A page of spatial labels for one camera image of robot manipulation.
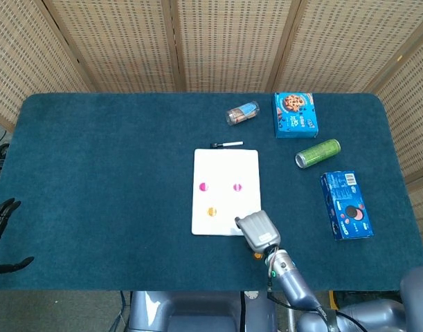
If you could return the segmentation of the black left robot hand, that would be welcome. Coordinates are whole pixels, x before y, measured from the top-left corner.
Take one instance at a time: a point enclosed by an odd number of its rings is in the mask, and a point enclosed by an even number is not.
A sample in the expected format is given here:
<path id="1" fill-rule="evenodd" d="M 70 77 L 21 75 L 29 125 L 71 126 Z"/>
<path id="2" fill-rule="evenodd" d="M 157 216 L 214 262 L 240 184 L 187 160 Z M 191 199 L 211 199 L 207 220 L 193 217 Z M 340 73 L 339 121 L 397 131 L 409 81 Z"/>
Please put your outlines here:
<path id="1" fill-rule="evenodd" d="M 21 201 L 14 198 L 8 199 L 0 204 L 0 240 L 8 225 L 11 214 L 21 205 Z M 23 261 L 16 264 L 0 264 L 0 275 L 17 272 L 22 270 L 34 261 L 34 257 L 27 257 Z"/>

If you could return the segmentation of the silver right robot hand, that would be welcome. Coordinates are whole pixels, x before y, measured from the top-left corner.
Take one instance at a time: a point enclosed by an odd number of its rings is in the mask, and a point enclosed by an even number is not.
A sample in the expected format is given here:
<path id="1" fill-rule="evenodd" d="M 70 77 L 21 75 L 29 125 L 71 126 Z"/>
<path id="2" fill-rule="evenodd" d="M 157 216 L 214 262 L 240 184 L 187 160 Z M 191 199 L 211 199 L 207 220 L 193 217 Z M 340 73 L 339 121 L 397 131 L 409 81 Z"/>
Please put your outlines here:
<path id="1" fill-rule="evenodd" d="M 253 252 L 265 253 L 280 246 L 280 233 L 264 210 L 236 217 L 235 223 Z"/>

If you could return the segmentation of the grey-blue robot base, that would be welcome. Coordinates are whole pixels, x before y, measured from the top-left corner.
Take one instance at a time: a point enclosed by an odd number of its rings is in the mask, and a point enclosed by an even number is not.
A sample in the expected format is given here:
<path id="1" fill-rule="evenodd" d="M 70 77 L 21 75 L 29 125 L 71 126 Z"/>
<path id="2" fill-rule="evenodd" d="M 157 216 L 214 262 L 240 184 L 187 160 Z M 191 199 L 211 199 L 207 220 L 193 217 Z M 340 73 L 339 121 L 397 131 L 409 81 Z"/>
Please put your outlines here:
<path id="1" fill-rule="evenodd" d="M 264 291 L 134 291 L 127 332 L 278 332 Z"/>

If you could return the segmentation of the white magnetic whiteboard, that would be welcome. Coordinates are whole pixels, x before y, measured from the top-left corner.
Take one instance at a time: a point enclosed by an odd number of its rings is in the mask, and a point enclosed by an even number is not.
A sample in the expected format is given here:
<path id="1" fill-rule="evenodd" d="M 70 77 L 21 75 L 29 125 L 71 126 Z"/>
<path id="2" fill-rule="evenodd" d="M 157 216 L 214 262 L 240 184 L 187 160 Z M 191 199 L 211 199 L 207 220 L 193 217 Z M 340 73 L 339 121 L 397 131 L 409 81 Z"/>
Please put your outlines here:
<path id="1" fill-rule="evenodd" d="M 207 183 L 202 192 L 200 183 Z M 234 184 L 242 190 L 236 192 Z M 208 208 L 217 209 L 208 216 Z M 235 218 L 261 207 L 259 156 L 252 149 L 196 149 L 192 185 L 191 233 L 204 236 L 241 236 Z"/>

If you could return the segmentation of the dark blue Oreo box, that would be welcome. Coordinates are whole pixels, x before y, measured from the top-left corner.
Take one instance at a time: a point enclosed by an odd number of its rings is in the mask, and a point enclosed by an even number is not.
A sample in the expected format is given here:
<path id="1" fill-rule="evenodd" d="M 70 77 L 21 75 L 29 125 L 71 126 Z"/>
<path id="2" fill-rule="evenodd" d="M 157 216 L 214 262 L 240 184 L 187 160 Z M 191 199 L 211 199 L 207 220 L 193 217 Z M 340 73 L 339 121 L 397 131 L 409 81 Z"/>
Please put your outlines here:
<path id="1" fill-rule="evenodd" d="M 321 188 L 336 241 L 374 236 L 355 171 L 326 172 Z"/>

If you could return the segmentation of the green drink can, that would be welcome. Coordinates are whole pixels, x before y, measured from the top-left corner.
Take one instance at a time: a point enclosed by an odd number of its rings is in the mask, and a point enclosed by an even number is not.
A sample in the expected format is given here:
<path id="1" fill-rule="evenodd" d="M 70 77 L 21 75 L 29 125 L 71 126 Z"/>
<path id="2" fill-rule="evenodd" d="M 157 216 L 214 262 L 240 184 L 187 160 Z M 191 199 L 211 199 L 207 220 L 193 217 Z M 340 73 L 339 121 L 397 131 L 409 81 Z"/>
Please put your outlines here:
<path id="1" fill-rule="evenodd" d="M 295 162 L 301 169 L 306 169 L 337 155 L 341 151 L 341 145 L 336 139 L 329 139 L 295 155 Z"/>

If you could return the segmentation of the dark teal table mat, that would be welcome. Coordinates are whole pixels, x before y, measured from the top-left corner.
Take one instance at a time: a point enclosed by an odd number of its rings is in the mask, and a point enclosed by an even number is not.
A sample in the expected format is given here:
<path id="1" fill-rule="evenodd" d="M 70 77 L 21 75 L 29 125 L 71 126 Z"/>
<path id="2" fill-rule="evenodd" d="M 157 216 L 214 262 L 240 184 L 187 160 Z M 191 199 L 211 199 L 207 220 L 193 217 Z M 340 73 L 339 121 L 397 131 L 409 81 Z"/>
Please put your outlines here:
<path id="1" fill-rule="evenodd" d="M 256 101 L 256 117 L 226 112 Z M 269 93 L 43 93 L 21 108 L 0 203 L 21 201 L 0 241 L 0 289 L 259 291 L 267 267 L 242 237 L 191 233 L 193 155 L 243 141 L 259 153 L 262 208 L 314 290 L 383 291 L 423 266 L 423 245 L 384 106 L 369 93 L 314 95 L 319 133 L 277 139 Z M 341 151 L 301 169 L 329 139 Z M 355 171 L 374 236 L 336 241 L 320 178 Z"/>

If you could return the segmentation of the clear plastic snack jar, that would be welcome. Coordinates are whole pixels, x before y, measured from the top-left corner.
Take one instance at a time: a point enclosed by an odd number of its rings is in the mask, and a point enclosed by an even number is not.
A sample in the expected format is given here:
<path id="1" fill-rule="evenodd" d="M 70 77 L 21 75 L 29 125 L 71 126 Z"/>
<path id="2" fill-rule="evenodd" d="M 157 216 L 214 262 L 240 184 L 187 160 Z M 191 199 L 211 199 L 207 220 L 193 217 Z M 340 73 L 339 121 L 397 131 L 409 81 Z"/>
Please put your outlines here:
<path id="1" fill-rule="evenodd" d="M 256 101 L 248 102 L 226 112 L 226 121 L 230 126 L 237 125 L 257 116 L 260 107 Z"/>

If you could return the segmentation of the light blue cookie box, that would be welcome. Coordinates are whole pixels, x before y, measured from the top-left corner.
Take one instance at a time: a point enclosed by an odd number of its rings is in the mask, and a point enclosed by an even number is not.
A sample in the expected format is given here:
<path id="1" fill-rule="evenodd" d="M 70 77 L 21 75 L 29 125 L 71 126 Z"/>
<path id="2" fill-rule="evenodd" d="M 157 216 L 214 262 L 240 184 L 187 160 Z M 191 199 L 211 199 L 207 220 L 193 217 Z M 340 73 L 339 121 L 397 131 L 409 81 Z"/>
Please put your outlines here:
<path id="1" fill-rule="evenodd" d="M 273 123 L 276 138 L 315 138 L 318 123 L 311 93 L 273 94 Z"/>

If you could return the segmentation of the woven bamboo folding screen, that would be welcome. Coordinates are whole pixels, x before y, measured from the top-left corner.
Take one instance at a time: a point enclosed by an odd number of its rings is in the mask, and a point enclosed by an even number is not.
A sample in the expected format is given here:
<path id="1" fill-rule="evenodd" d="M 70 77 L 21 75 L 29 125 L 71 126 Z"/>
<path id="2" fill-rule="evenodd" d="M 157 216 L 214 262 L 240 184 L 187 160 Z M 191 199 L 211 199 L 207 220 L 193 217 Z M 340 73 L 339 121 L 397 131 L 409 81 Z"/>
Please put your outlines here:
<path id="1" fill-rule="evenodd" d="M 423 0 L 0 0 L 0 126 L 76 91 L 373 93 L 423 241 Z"/>

